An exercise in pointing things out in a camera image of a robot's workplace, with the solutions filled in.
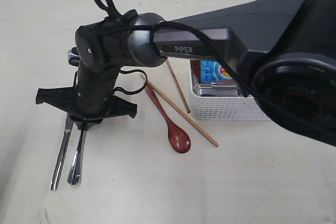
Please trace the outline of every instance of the table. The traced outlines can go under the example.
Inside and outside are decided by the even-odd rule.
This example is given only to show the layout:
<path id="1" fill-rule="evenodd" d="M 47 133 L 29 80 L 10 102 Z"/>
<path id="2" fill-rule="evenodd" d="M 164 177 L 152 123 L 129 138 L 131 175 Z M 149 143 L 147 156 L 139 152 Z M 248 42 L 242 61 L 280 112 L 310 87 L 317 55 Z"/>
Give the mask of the table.
<path id="1" fill-rule="evenodd" d="M 115 0 L 167 20 L 253 0 Z M 72 84 L 67 50 L 83 24 L 105 13 L 93 0 L 0 0 L 0 223 L 50 224 L 320 223 L 336 218 L 336 148 L 290 133 L 271 121 L 197 123 L 215 148 L 163 100 L 192 140 L 181 155 L 167 140 L 164 119 L 145 92 L 120 95 L 137 103 L 135 119 L 107 119 L 87 134 L 82 184 L 66 182 L 78 142 L 74 130 L 57 191 L 49 185 L 65 113 L 35 105 L 38 88 Z M 171 65 L 187 96 L 187 61 Z M 166 64 L 146 69 L 180 108 Z M 137 74 L 120 76 L 131 90 Z"/>

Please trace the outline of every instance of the white basket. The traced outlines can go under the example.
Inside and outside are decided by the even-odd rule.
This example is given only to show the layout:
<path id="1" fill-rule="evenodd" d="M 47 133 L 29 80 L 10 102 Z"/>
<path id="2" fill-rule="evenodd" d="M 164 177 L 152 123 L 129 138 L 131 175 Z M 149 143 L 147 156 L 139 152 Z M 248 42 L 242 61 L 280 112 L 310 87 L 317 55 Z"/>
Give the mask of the white basket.
<path id="1" fill-rule="evenodd" d="M 189 64 L 189 100 L 191 115 L 199 120 L 269 120 L 253 97 L 199 97 L 193 91 Z"/>

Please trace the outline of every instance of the brown spoon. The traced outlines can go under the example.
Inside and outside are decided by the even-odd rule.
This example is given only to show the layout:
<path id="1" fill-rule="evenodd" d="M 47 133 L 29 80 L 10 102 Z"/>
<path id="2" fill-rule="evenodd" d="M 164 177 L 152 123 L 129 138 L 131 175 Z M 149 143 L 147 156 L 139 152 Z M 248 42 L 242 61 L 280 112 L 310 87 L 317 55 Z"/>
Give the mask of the brown spoon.
<path id="1" fill-rule="evenodd" d="M 178 127 L 173 121 L 167 116 L 166 112 L 164 112 L 152 86 L 150 84 L 147 84 L 146 93 L 148 94 L 149 98 L 152 100 L 152 102 L 155 104 L 157 109 L 161 112 L 164 119 L 166 120 L 167 126 L 168 126 L 168 139 L 170 142 L 170 145 L 173 147 L 175 151 L 178 153 L 186 153 L 190 150 L 191 143 L 190 138 L 188 134 Z"/>

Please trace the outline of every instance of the chopstick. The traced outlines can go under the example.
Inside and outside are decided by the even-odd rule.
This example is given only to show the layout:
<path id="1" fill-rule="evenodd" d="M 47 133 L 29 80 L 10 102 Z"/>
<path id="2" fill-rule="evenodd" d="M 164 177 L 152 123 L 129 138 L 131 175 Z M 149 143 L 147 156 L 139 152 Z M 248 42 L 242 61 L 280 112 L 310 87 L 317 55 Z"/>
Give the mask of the chopstick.
<path id="1" fill-rule="evenodd" d="M 168 66 L 168 68 L 169 68 L 169 72 L 170 72 L 170 74 L 171 74 L 172 77 L 173 77 L 173 80 L 174 80 L 175 85 L 176 85 L 176 87 L 177 87 L 177 90 L 178 90 L 178 92 L 179 92 L 179 94 L 180 94 L 180 97 L 181 97 L 181 99 L 182 99 L 182 101 L 183 101 L 183 104 L 184 104 L 184 106 L 185 106 L 185 109 L 187 110 L 187 113 L 190 113 L 190 108 L 189 108 L 189 106 L 188 106 L 188 104 L 187 104 L 187 101 L 185 100 L 185 97 L 184 97 L 184 95 L 183 95 L 182 89 L 181 89 L 181 87 L 180 87 L 180 85 L 179 85 L 179 83 L 178 83 L 178 81 L 177 81 L 177 78 L 176 78 L 176 76 L 175 76 L 175 74 L 174 74 L 173 68 L 172 68 L 172 66 L 170 65 L 170 63 L 169 63 L 168 60 L 166 60 L 166 63 L 167 63 L 167 66 Z"/>
<path id="2" fill-rule="evenodd" d="M 177 107 L 162 91 L 160 91 L 156 86 L 154 86 L 150 81 L 148 81 L 147 85 L 150 85 L 156 93 L 159 94 L 171 107 L 174 108 L 184 119 L 188 121 L 195 129 L 198 130 L 210 143 L 212 143 L 214 146 L 218 147 L 218 143 L 209 136 L 201 127 L 199 127 L 193 120 L 189 118 L 179 107 Z"/>

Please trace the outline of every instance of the spoon handle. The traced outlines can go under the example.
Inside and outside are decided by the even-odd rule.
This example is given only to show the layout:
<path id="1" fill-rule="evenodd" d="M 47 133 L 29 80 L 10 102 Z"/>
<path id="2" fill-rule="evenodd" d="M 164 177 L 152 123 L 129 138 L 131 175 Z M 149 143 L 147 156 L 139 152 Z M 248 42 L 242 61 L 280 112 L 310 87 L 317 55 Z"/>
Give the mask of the spoon handle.
<path id="1" fill-rule="evenodd" d="M 150 85 L 147 85 L 146 88 L 145 88 L 145 91 L 148 94 L 149 98 L 152 100 L 152 102 L 155 104 L 157 109 L 161 112 L 161 114 L 165 118 L 166 122 L 171 122 L 171 119 L 166 114 L 166 112 L 163 110 L 163 108 L 162 108 L 162 106 L 161 106 L 161 104 L 158 100 L 158 97 L 156 96 L 153 88 Z"/>

